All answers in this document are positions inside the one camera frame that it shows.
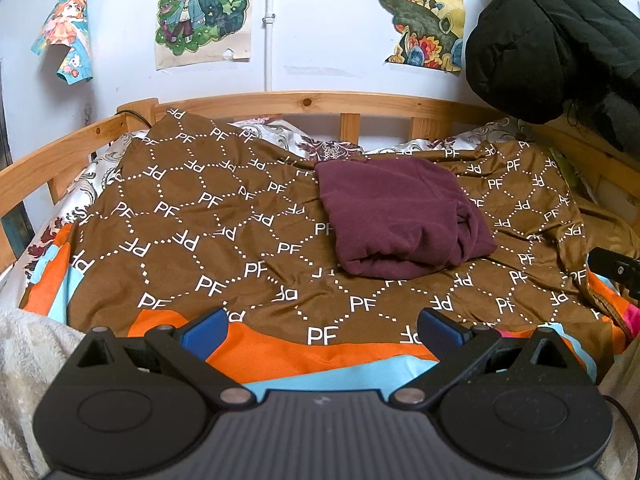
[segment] pipe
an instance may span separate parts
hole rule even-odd
[[[276,15],[273,13],[273,0],[267,0],[266,11],[262,22],[264,23],[264,91],[273,89],[273,22]]]

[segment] gray ribbed panel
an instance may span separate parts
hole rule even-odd
[[[72,478],[55,473],[47,480]],[[271,392],[258,408],[220,417],[190,457],[145,480],[507,478],[514,477],[457,455],[426,416],[395,410],[376,392]],[[585,470],[562,478],[601,477]]]

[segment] blonde hair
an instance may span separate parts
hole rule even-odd
[[[58,18],[62,16],[62,10],[70,3],[76,4],[78,12],[76,12],[76,18],[84,18],[84,10],[86,9],[86,0],[67,0],[66,2],[60,2],[57,4],[56,9],[53,11],[53,17]]]

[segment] blue jacket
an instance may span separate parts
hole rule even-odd
[[[191,27],[198,28],[204,25],[204,23],[198,23],[199,20],[204,18],[204,12],[200,8],[198,0],[188,0],[189,2],[189,19],[191,20]],[[167,25],[177,25],[180,21],[180,15],[182,13],[182,2],[179,2],[177,10],[166,19]]]

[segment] brown blanket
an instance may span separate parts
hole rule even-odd
[[[416,156],[315,166],[335,253],[356,276],[412,280],[496,250],[456,176]]]
[[[125,336],[149,310],[193,319],[224,306],[234,320],[291,342],[419,344],[417,314],[431,307],[466,326],[513,333],[561,324],[574,349],[606,371],[615,315],[592,310],[582,216],[548,153],[484,142],[411,156],[459,177],[498,249],[410,282],[358,278],[338,266],[312,162],[171,110],[147,139],[133,140],[120,181],[70,234],[84,278],[68,322]]]

